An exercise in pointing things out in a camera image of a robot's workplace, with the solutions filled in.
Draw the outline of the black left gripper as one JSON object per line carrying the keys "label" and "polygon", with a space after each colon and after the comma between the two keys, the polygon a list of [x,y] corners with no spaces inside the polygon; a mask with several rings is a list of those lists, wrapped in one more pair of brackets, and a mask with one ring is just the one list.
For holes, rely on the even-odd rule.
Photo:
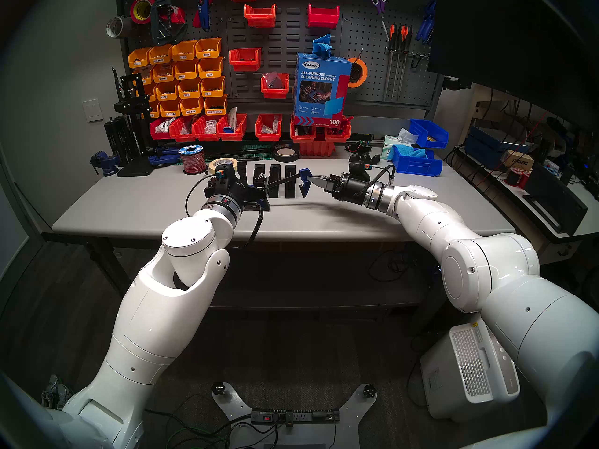
{"label": "black left gripper", "polygon": [[244,186],[237,178],[217,178],[213,177],[208,181],[204,189],[206,198],[214,195],[223,195],[235,201],[239,206],[257,205],[258,197],[256,193],[250,191],[249,187]]}

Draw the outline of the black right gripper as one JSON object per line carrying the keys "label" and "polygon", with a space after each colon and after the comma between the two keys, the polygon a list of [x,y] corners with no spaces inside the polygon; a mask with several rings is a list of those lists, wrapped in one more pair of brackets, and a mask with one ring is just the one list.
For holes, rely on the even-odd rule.
{"label": "black right gripper", "polygon": [[365,188],[370,183],[370,177],[366,181],[357,178],[350,173],[342,173],[341,176],[311,175],[307,179],[317,187],[328,190],[337,201],[346,201],[363,205],[365,199]]}

